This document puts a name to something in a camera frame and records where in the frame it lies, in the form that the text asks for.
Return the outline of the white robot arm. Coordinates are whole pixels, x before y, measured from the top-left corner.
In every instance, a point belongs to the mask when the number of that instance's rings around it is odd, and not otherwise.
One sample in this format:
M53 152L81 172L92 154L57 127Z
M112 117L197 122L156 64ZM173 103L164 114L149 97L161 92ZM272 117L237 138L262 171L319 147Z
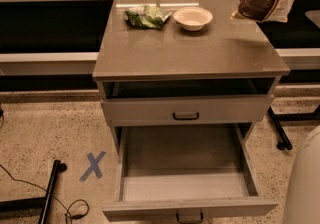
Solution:
M296 154L282 224L320 224L320 126Z

